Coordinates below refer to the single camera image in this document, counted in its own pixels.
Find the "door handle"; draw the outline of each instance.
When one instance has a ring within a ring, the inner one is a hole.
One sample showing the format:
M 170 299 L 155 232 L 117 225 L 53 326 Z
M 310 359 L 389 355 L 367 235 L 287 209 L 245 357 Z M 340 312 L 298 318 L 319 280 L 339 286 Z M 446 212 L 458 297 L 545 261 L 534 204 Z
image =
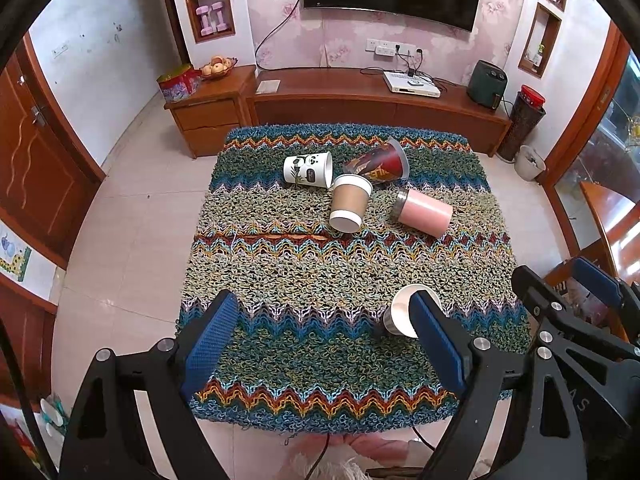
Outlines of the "door handle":
M 47 121 L 44 119 L 44 115 L 37 106 L 31 107 L 31 113 L 33 114 L 33 122 L 31 124 L 37 124 L 38 126 L 44 126 Z

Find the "pink cylinder container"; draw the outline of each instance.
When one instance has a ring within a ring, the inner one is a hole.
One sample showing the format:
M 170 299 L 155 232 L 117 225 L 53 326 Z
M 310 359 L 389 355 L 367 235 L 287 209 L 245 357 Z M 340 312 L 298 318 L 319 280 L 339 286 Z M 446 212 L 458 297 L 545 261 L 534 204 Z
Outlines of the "pink cylinder container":
M 391 218 L 436 238 L 449 227 L 453 208 L 415 189 L 402 188 L 398 192 Z

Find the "green air fryer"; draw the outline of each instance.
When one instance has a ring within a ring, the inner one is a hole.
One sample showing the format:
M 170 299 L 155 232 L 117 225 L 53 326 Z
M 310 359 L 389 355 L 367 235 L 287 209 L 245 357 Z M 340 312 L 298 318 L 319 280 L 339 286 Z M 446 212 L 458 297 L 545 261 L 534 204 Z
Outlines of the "green air fryer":
M 504 70 L 486 61 L 478 61 L 471 75 L 466 94 L 479 105 L 495 110 L 507 88 Z

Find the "red lid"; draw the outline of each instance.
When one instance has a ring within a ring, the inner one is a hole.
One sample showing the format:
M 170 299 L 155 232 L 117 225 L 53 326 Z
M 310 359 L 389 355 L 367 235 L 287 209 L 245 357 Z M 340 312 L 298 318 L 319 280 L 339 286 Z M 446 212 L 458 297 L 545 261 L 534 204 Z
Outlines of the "red lid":
M 545 98 L 543 98 L 542 95 L 540 95 L 530 86 L 522 85 L 520 91 L 529 98 L 529 101 L 531 101 L 531 106 L 535 108 L 540 108 L 545 103 Z

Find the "trash can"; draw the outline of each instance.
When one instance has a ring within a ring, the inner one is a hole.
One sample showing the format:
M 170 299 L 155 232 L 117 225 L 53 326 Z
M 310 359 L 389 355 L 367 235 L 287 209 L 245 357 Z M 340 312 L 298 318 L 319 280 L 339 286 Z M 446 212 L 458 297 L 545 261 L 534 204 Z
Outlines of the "trash can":
M 516 155 L 515 169 L 522 180 L 530 182 L 546 170 L 546 165 L 536 150 L 523 144 Z
M 500 148 L 498 148 L 498 155 L 503 160 L 513 161 L 524 140 L 540 122 L 540 119 L 545 116 L 546 112 L 542 105 L 535 106 L 538 102 L 532 101 L 528 94 L 525 95 L 522 91 L 518 92 L 516 102 L 511 109 L 511 126 L 504 136 Z

